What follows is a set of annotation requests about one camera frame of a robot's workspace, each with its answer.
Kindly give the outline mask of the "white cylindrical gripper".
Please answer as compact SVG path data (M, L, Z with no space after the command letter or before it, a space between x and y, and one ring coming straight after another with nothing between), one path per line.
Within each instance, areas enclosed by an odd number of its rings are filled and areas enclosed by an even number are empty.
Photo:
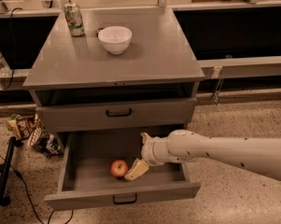
M124 178L134 181L145 172L149 166L159 166L170 162L170 154L167 148L167 139L151 137L148 133L140 133L142 137L141 157L143 160L136 159Z

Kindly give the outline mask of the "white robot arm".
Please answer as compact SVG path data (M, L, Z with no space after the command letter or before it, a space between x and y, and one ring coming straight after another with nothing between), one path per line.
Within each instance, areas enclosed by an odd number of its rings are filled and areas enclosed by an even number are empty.
M152 166L185 163L195 158L220 161L252 173L281 181L281 138L207 137L175 130L166 137L142 133L141 157L125 178L142 176Z

